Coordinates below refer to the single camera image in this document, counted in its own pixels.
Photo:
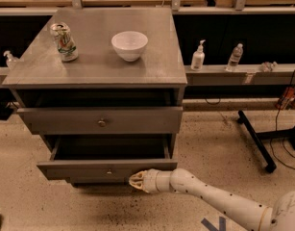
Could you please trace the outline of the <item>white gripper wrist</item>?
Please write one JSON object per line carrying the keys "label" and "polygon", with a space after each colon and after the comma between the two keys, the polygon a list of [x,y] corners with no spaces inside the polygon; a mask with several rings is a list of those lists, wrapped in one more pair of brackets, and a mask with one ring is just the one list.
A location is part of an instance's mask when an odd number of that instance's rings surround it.
{"label": "white gripper wrist", "polygon": [[169,193],[170,176],[170,171],[161,171],[157,169],[143,170],[130,177],[130,185],[137,190],[147,193]]}

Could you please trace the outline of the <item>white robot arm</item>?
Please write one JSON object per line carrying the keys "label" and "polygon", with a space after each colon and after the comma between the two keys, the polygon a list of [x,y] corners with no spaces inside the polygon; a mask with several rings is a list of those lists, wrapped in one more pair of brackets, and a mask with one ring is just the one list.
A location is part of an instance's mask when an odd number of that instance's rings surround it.
{"label": "white robot arm", "polygon": [[132,175],[129,184],[146,193],[183,193],[198,197],[247,231],[295,231],[295,191],[272,207],[202,182],[191,172],[147,169]]}

